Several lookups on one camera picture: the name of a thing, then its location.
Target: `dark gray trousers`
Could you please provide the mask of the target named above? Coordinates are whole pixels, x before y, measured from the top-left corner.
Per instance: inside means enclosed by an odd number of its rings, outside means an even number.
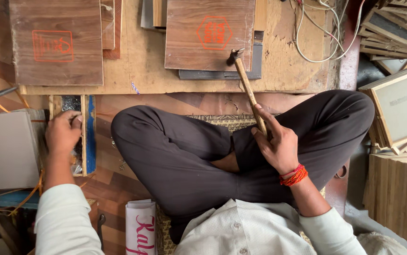
[[[276,117],[298,136],[298,160],[317,189],[336,174],[366,135],[374,106],[366,95],[322,92]],[[290,189],[267,163],[251,127],[233,133],[240,173],[214,167],[210,161],[230,153],[226,127],[135,106],[118,113],[111,126],[121,155],[139,181],[171,217],[170,236],[180,241],[188,222],[231,199],[291,204]]]

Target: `concrete floor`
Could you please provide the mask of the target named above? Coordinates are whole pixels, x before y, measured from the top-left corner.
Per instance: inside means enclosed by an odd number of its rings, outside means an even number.
[[[384,77],[385,75],[369,61],[369,58],[364,53],[361,53],[356,87],[359,88]],[[367,210],[364,210],[362,200],[368,172],[370,146],[371,141],[366,136],[350,158],[350,174],[344,218],[353,226],[355,235],[375,231],[394,238],[407,249],[405,239],[369,218]]]

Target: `hand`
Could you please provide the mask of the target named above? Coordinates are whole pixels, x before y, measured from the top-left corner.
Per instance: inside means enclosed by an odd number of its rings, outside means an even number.
[[[297,135],[293,130],[281,126],[275,117],[267,113],[260,104],[256,104],[254,107],[273,135],[273,139],[269,142],[258,128],[253,127],[251,130],[263,156],[281,175],[295,170],[299,165]]]
[[[49,121],[46,142],[50,154],[70,154],[81,137],[81,112],[66,111]]]

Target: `electrical wire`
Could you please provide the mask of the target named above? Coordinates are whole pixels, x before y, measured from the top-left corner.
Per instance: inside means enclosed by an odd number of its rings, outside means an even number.
[[[327,9],[325,9],[325,10],[331,10],[331,12],[333,12],[333,14],[334,14],[333,20],[336,22],[336,31],[334,32],[334,34],[335,34],[336,36],[333,35],[332,33],[328,32],[328,31],[324,30],[324,28],[322,28],[321,26],[319,26],[319,25],[307,14],[307,12],[306,12],[305,9],[304,9],[304,6],[308,6],[308,7],[314,8],[314,9],[324,9],[324,8],[314,7],[314,6],[305,4],[305,3],[304,3],[304,0],[296,0],[296,1],[298,2],[299,5],[301,5],[301,10],[302,10],[302,15],[301,15],[300,23],[299,23],[299,25],[298,25],[298,27],[297,27],[296,39],[295,39],[295,44],[296,44],[298,53],[299,53],[304,59],[306,59],[307,61],[312,62],[312,63],[321,63],[321,62],[324,62],[324,61],[327,61],[327,60],[338,60],[338,59],[342,58],[342,57],[348,52],[348,50],[351,48],[351,46],[353,45],[353,42],[355,41],[356,34],[358,34],[359,24],[360,24],[360,22],[361,22],[361,10],[362,10],[362,7],[363,7],[363,4],[364,4],[365,0],[363,0],[363,1],[361,2],[361,4],[359,5],[359,12],[358,12],[358,17],[357,17],[356,29],[355,29],[354,37],[353,37],[353,40],[351,41],[350,45],[348,46],[348,48],[347,48],[346,50],[344,50],[344,48],[343,48],[343,46],[342,46],[342,38],[340,38],[340,37],[341,37],[340,23],[342,22],[342,18],[343,18],[343,16],[344,16],[344,13],[345,13],[345,10],[346,10],[346,8],[347,8],[348,1],[349,1],[349,0],[346,1],[345,5],[344,5],[344,8],[343,8],[343,10],[342,10],[342,14],[341,14],[341,17],[340,17],[340,18],[338,17],[336,11],[334,10],[335,7],[331,7],[331,6],[327,5],[326,3],[322,3],[321,0],[318,0],[318,3],[319,3],[320,5],[322,5],[322,6],[324,6],[324,7],[327,7]],[[330,44],[331,44],[331,42],[332,42],[333,40],[336,40],[337,46],[335,47],[333,53],[332,53],[328,58],[322,59],[322,60],[311,60],[311,59],[309,59],[308,57],[306,57],[306,56],[303,54],[303,52],[300,50],[298,38],[299,38],[299,31],[300,31],[301,25],[303,24],[303,17],[304,17],[304,16],[307,16],[308,19],[309,19],[315,26],[317,26],[320,30],[322,30],[324,33],[330,35],[330,37],[331,37]],[[337,49],[339,49],[339,48],[342,50],[342,54],[341,54],[340,56],[338,56],[338,57],[332,58],[332,57],[334,56],[334,54],[336,53]]]

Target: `wooden floor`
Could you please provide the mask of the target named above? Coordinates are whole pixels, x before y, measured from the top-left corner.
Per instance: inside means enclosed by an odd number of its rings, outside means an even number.
[[[0,90],[9,87],[5,80],[14,82],[11,35],[9,30],[3,29],[9,22],[7,13],[1,9],[4,2],[0,0]],[[257,93],[256,99],[270,113],[283,113],[311,96]],[[48,108],[46,96],[25,96],[25,99],[32,108]],[[15,93],[1,97],[0,104],[8,110],[24,108]],[[103,226],[103,239],[104,251],[108,255],[125,253],[125,204],[130,200],[150,198],[129,167],[122,171],[119,169],[122,158],[111,143],[110,124],[113,117],[119,111],[135,105],[150,105],[183,115],[252,113],[247,97],[242,93],[97,95],[97,171],[82,190],[87,198],[98,200],[99,211],[107,218]],[[78,184],[87,180],[87,177],[76,178]]]

